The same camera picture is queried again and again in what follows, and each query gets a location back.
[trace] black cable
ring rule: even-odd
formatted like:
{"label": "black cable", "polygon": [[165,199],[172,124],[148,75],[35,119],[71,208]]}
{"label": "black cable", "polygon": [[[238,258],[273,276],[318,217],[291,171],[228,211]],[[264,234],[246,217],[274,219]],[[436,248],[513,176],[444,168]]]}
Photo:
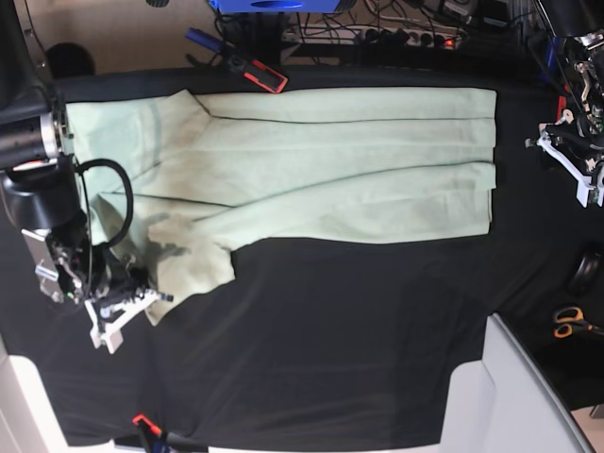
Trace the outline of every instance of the black cable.
{"label": "black cable", "polygon": [[434,24],[432,23],[432,20],[429,18],[429,16],[424,12],[423,8],[419,8],[419,11],[424,14],[424,16],[426,17],[426,19],[428,19],[428,22],[430,24],[430,27],[432,28],[432,42],[434,43],[434,45],[436,45],[436,29],[434,28]]}
{"label": "black cable", "polygon": [[120,179],[122,179],[122,184],[124,185],[124,192],[126,194],[126,218],[124,219],[122,228],[109,241],[101,245],[106,248],[112,248],[124,240],[124,238],[128,234],[128,231],[130,230],[130,227],[132,226],[132,220],[134,219],[134,192],[132,191],[132,184],[130,183],[130,179],[128,178],[126,170],[124,170],[124,167],[122,167],[122,165],[117,163],[115,160],[89,160],[87,162],[82,163],[81,165],[78,165],[75,170],[82,176],[91,168],[98,167],[107,167],[117,173]]}
{"label": "black cable", "polygon": [[[327,23],[327,20],[335,22],[338,27],[334,28],[333,26],[329,25]],[[359,30],[355,30],[354,28],[350,28],[350,25],[344,25],[344,24],[342,24],[341,22],[339,22],[337,19],[335,19],[333,17],[324,17],[324,22],[326,23],[327,26],[329,26],[334,31],[335,30],[344,29],[346,31],[351,32],[355,36],[355,38],[351,38],[351,39],[344,38],[345,40],[354,42],[354,41],[359,40],[361,38],[361,32]]]}
{"label": "black cable", "polygon": [[88,217],[88,287],[84,294],[84,300],[87,300],[91,295],[92,288],[92,218],[91,218],[91,202],[88,198],[88,189],[86,187],[86,179],[83,174],[79,174],[82,181],[82,191],[84,192],[84,201],[86,202],[86,215]]}

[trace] cable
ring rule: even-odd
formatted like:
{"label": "cable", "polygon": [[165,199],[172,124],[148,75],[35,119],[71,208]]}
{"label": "cable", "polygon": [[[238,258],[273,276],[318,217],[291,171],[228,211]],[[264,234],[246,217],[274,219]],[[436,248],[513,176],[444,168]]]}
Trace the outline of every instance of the cable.
{"label": "cable", "polygon": [[40,39],[38,38],[38,34],[36,33],[36,29],[34,28],[34,22],[31,20],[31,13],[29,12],[29,5],[27,4],[27,0],[23,0],[23,3],[25,4],[25,12],[27,12],[27,18],[29,19],[29,23],[31,24],[31,34],[34,37],[34,40],[36,40],[36,43],[41,48],[41,50],[45,51],[46,49],[40,42]]}
{"label": "cable", "polygon": [[[381,12],[386,9],[389,8],[391,4],[389,4],[387,7],[381,8],[381,9],[376,9],[376,4],[374,0],[364,0],[365,6],[367,7],[367,9],[369,10],[369,12],[374,16],[377,17],[379,20],[383,20],[386,22],[396,22],[396,23],[401,23],[401,24],[411,24],[411,26],[417,26],[417,27],[424,27],[424,28],[428,28],[428,25],[425,23],[425,21],[421,21],[418,19],[411,19],[411,18],[402,18],[402,17],[396,17],[396,16],[383,16],[381,14]],[[450,26],[450,25],[442,25],[439,24],[439,28],[441,29],[449,29],[449,30],[455,30],[456,27],[455,26]]]}
{"label": "cable", "polygon": [[83,174],[79,174],[82,181],[82,191],[84,192],[84,201],[86,202],[86,215],[88,216],[88,288],[84,294],[84,300],[87,300],[91,295],[92,287],[92,219],[91,219],[91,202],[88,198],[88,189],[86,188],[86,179]]}
{"label": "cable", "polygon": [[[302,28],[302,20],[300,19],[300,13],[297,12],[295,14],[295,18],[298,22],[298,29],[300,30],[300,39],[302,40],[302,44],[306,45],[306,26],[308,26],[308,22],[310,19],[310,14],[307,16],[307,22],[305,23],[305,27]],[[321,64],[321,60],[317,57],[310,57],[314,64]]]}
{"label": "cable", "polygon": [[134,192],[132,191],[132,184],[128,178],[128,174],[124,167],[117,163],[115,160],[110,159],[94,159],[78,165],[75,169],[81,176],[91,168],[107,167],[113,170],[122,179],[124,185],[124,192],[126,193],[126,218],[122,224],[122,228],[113,236],[109,241],[103,243],[101,246],[106,248],[112,248],[121,241],[124,240],[130,227],[132,226],[132,220],[134,219]]}
{"label": "cable", "polygon": [[430,26],[432,27],[432,42],[434,46],[436,46],[436,30],[434,29],[434,24],[432,23],[432,20],[428,17],[428,15],[424,12],[423,8],[419,8],[419,12],[424,14],[424,16],[426,16],[426,19],[428,19],[428,22],[430,23]]}

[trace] scissors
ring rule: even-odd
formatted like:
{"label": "scissors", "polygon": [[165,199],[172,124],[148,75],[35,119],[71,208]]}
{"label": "scissors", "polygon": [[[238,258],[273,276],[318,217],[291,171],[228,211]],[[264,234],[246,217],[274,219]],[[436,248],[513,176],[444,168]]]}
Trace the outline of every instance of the scissors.
{"label": "scissors", "polygon": [[604,335],[604,328],[588,323],[579,307],[566,307],[554,312],[554,337],[566,338],[574,333],[592,332]]}

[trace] red clip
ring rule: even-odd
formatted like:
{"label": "red clip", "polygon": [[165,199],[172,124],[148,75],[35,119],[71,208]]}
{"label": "red clip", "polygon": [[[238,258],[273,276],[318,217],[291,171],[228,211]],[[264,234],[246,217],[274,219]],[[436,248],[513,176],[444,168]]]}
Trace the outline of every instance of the red clip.
{"label": "red clip", "polygon": [[278,78],[281,79],[281,83],[276,88],[271,88],[268,85],[265,85],[262,82],[260,82],[257,77],[254,77],[253,75],[251,75],[249,73],[243,73],[243,75],[246,78],[250,79],[256,85],[263,87],[268,92],[272,92],[274,94],[279,94],[280,92],[283,91],[283,89],[285,88],[285,85],[287,85],[287,82],[288,82],[288,78],[285,75],[278,73],[273,68],[269,68],[268,66],[266,66],[264,63],[258,61],[257,59],[253,60],[252,64],[254,66],[256,66],[258,69],[267,71],[267,72],[273,74],[274,76],[277,76]]}
{"label": "red clip", "polygon": [[566,98],[564,96],[560,96],[558,98],[558,116],[556,117],[556,121],[562,118],[562,113],[566,109]]}
{"label": "red clip", "polygon": [[149,427],[149,429],[151,429],[151,432],[153,434],[155,434],[158,437],[161,436],[161,429],[159,429],[159,427],[157,425],[155,425],[154,423],[152,423],[151,420],[149,420],[143,414],[139,413],[136,417],[134,417],[132,419],[132,423],[135,424],[135,425],[139,425],[140,421],[144,421],[144,423]]}

